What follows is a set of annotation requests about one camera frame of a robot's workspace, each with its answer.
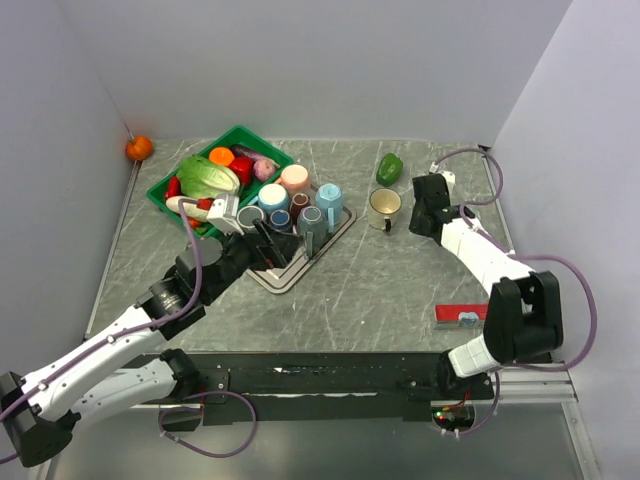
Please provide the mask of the cream mug black handle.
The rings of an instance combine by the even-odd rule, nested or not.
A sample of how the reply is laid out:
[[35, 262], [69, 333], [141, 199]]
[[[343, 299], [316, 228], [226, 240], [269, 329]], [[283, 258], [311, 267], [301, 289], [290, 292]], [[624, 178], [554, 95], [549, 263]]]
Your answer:
[[371, 227], [389, 233], [402, 208], [400, 195], [389, 188], [374, 190], [368, 199], [367, 217]]

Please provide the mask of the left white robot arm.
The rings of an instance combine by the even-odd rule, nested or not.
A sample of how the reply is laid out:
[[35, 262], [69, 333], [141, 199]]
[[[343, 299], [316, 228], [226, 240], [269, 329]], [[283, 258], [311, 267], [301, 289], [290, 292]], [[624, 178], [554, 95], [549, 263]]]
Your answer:
[[162, 280], [101, 332], [26, 375], [1, 377], [1, 424], [25, 468], [58, 455], [74, 429], [149, 400], [191, 399], [198, 388], [189, 358], [170, 351], [149, 366], [122, 367], [204, 317], [206, 309], [247, 270], [284, 268], [302, 240], [258, 221], [252, 233], [225, 242], [191, 237]]

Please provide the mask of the grey blue faceted mug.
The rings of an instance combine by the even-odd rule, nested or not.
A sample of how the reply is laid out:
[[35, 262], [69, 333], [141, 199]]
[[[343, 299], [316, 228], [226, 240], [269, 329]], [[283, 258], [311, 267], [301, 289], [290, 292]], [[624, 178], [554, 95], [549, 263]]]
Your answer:
[[305, 254], [312, 259], [328, 239], [328, 222], [316, 206], [304, 207], [297, 218], [297, 233], [303, 238]]

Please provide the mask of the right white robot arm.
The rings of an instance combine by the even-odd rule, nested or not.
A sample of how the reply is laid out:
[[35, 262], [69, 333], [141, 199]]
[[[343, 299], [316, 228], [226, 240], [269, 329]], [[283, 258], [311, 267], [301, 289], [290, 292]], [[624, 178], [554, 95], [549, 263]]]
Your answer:
[[439, 391], [459, 398], [472, 377], [559, 348], [564, 330], [556, 276], [535, 272], [484, 238], [473, 212], [451, 203], [443, 175], [415, 177], [412, 185], [409, 230], [454, 255], [489, 295], [482, 333], [444, 354]]

